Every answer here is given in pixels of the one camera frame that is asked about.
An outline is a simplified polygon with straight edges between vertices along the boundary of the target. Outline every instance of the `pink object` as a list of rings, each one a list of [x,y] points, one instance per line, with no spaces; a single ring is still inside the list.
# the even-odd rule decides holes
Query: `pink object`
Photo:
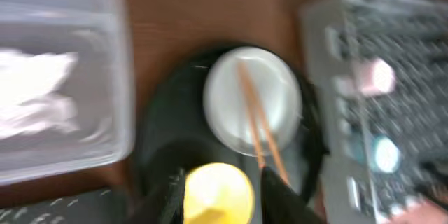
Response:
[[[393,91],[396,76],[392,67],[382,59],[360,63],[355,67],[359,77],[358,90],[365,97],[384,95]],[[348,76],[336,77],[337,90],[346,97],[356,96],[356,83]]]

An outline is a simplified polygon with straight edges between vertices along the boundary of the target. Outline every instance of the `plastic container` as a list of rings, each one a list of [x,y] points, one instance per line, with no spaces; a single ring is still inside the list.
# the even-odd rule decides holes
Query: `plastic container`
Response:
[[[59,89],[79,130],[0,139],[0,185],[106,165],[134,143],[134,84],[122,0],[0,0],[0,48],[78,53]]]

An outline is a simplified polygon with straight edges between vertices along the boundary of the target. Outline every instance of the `white plate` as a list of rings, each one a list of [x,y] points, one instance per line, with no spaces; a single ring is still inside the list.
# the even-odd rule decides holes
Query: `white plate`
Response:
[[[237,73],[238,60],[248,72],[281,150],[295,136],[302,114],[302,96],[294,73],[276,55],[259,48],[231,50],[219,58],[207,76],[204,110],[213,133],[229,148],[255,155],[244,96]],[[263,153],[269,154],[265,135],[257,123]]]

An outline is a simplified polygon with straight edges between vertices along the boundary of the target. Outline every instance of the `white tissue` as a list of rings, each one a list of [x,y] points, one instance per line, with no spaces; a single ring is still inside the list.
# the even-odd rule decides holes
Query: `white tissue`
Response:
[[[55,93],[77,60],[74,53],[33,56],[0,50],[0,139],[49,128],[78,129],[73,99]]]

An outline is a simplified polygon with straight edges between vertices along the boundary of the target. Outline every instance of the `yellow cup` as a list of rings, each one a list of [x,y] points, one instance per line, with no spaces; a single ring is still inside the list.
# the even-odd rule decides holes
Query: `yellow cup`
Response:
[[[253,208],[252,184],[233,165],[206,164],[186,178],[185,224],[247,224],[252,219]]]

